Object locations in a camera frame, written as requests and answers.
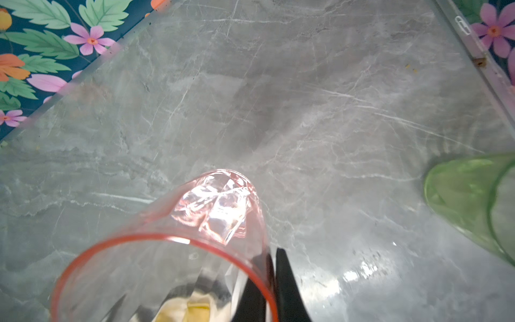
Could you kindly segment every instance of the green transparent cup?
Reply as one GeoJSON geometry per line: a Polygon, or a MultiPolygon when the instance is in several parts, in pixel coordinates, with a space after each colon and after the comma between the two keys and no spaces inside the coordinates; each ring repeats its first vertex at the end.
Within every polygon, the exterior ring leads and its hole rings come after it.
{"type": "Polygon", "coordinates": [[[424,195],[458,231],[515,266],[515,153],[439,164],[424,195]]]}

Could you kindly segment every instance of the plastic tumbler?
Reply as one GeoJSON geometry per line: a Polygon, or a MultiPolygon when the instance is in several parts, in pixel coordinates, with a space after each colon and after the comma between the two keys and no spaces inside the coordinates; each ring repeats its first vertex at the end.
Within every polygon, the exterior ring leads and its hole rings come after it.
{"type": "Polygon", "coordinates": [[[250,279],[278,321],[254,186],[215,170],[153,202],[57,281],[53,322],[229,322],[250,279]]]}
{"type": "Polygon", "coordinates": [[[515,265],[515,153],[439,164],[424,193],[458,231],[515,265]]]}

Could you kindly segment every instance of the pink petal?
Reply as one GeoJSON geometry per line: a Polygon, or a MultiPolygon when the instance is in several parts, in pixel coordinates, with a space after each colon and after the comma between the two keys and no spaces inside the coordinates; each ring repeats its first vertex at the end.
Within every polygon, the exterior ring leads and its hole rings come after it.
{"type": "Polygon", "coordinates": [[[508,71],[510,73],[511,83],[515,84],[515,50],[508,55],[508,71]]]}
{"type": "Polygon", "coordinates": [[[78,34],[79,36],[86,39],[90,37],[90,33],[86,30],[86,28],[82,27],[81,25],[72,22],[70,26],[73,32],[78,34]]]}
{"type": "Polygon", "coordinates": [[[486,50],[490,49],[490,46],[492,45],[493,38],[489,35],[484,36],[481,38],[481,42],[483,43],[483,46],[486,50]]]}
{"type": "Polygon", "coordinates": [[[74,79],[75,77],[79,76],[79,74],[81,73],[82,71],[78,71],[78,72],[74,72],[73,75],[72,75],[72,79],[74,79]]]}
{"type": "Polygon", "coordinates": [[[495,26],[497,23],[497,10],[491,4],[483,4],[479,16],[487,26],[495,26]]]}
{"type": "Polygon", "coordinates": [[[75,36],[75,35],[69,35],[63,38],[65,42],[68,42],[70,44],[74,45],[81,45],[88,42],[86,38],[75,36]]]}
{"type": "Polygon", "coordinates": [[[493,52],[502,58],[508,57],[511,46],[504,37],[497,37],[493,40],[493,52]]]}
{"type": "Polygon", "coordinates": [[[472,24],[470,25],[472,27],[472,30],[476,33],[478,37],[486,35],[486,31],[488,30],[488,27],[484,24],[472,24]]]}
{"type": "Polygon", "coordinates": [[[504,27],[501,34],[506,38],[515,40],[515,25],[504,27]]]}
{"type": "Polygon", "coordinates": [[[94,26],[91,27],[91,38],[98,39],[104,35],[104,30],[102,29],[102,26],[94,26]]]}
{"type": "Polygon", "coordinates": [[[101,55],[105,54],[106,51],[107,51],[107,49],[104,46],[101,46],[101,45],[98,45],[98,44],[95,45],[94,47],[95,47],[95,50],[97,51],[97,53],[99,53],[101,55]]]}
{"type": "Polygon", "coordinates": [[[111,38],[100,38],[100,39],[97,39],[97,41],[100,45],[109,46],[109,47],[111,47],[115,43],[115,41],[112,40],[111,38]]]}
{"type": "Polygon", "coordinates": [[[84,56],[91,55],[93,53],[93,45],[92,44],[84,44],[80,47],[80,52],[84,56]]]}
{"type": "Polygon", "coordinates": [[[18,122],[23,122],[26,119],[27,119],[26,116],[16,116],[16,117],[12,118],[13,121],[18,121],[18,122]]]}
{"type": "Polygon", "coordinates": [[[27,78],[27,81],[37,89],[54,93],[66,85],[66,81],[61,77],[45,74],[32,74],[30,78],[27,78]]]}
{"type": "Polygon", "coordinates": [[[5,125],[10,126],[10,127],[16,127],[16,126],[20,125],[20,123],[13,121],[13,120],[8,120],[8,121],[5,121],[5,125]]]}
{"type": "Polygon", "coordinates": [[[15,117],[15,116],[20,116],[22,114],[23,114],[22,110],[12,110],[12,111],[7,112],[6,116],[15,117]]]}
{"type": "Polygon", "coordinates": [[[515,20],[515,3],[511,3],[503,8],[501,14],[499,14],[497,25],[504,27],[509,25],[513,20],[515,20]]]}

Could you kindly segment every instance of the table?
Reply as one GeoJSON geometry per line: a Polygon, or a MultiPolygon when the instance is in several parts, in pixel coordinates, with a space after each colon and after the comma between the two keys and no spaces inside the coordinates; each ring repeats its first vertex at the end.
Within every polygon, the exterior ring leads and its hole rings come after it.
{"type": "Polygon", "coordinates": [[[515,142],[421,0],[191,0],[0,148],[0,312],[200,173],[256,186],[317,321],[506,321],[515,272],[424,203],[515,142]]]}

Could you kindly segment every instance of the flower center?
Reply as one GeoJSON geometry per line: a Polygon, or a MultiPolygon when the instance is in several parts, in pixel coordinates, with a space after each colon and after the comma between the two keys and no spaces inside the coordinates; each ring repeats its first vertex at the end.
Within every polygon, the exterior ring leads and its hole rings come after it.
{"type": "Polygon", "coordinates": [[[490,28],[488,28],[486,33],[492,38],[497,38],[501,35],[501,30],[502,29],[497,26],[491,26],[490,28]]]}
{"type": "Polygon", "coordinates": [[[94,45],[97,45],[98,44],[98,40],[96,40],[95,38],[88,38],[88,43],[89,44],[92,44],[93,46],[94,45]]]}

